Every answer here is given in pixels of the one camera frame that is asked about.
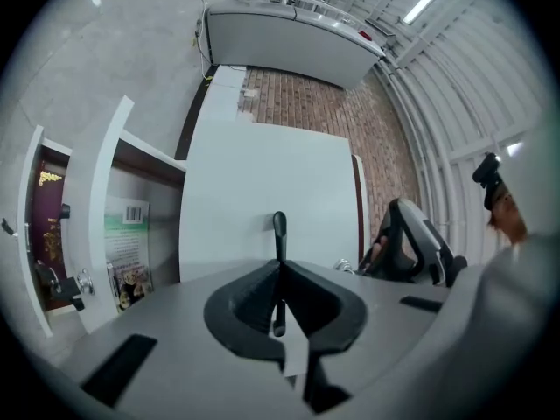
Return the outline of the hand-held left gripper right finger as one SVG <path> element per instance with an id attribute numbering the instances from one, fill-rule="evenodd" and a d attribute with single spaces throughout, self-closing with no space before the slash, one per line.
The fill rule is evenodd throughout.
<path id="1" fill-rule="evenodd" d="M 391 283 L 294 262 L 338 290 L 343 288 L 365 305 L 366 318 L 353 344 L 324 355 L 320 364 L 327 383 L 348 398 L 325 415 L 427 415 L 433 396 L 423 387 L 421 370 L 413 368 L 413 351 L 425 338 L 437 314 L 402 302 L 407 296 L 444 303 L 446 288 Z"/>

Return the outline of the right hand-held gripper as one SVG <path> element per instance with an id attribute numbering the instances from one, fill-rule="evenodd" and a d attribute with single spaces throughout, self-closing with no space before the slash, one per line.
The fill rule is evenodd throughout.
<path id="1" fill-rule="evenodd" d="M 372 278 L 412 278 L 415 284 L 430 284 L 451 288 L 460 271 L 467 267 L 467 260 L 456 255 L 445 271 L 441 256 L 440 237 L 433 234 L 427 219 L 412 218 L 411 245 L 416 261 L 403 252 L 404 220 L 398 209 L 398 199 L 393 199 L 384 214 L 373 245 L 359 264 L 359 274 Z"/>

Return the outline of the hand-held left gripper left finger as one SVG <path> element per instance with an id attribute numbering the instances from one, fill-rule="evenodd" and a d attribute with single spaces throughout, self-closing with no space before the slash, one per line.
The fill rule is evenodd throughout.
<path id="1" fill-rule="evenodd" d="M 307 405 L 277 364 L 235 356 L 204 321 L 204 305 L 216 289 L 263 264 L 231 262 L 156 290 L 79 339 L 62 372 L 82 383 L 130 335 L 141 334 L 157 344 L 116 404 L 118 413 L 135 419 L 306 419 Z"/>

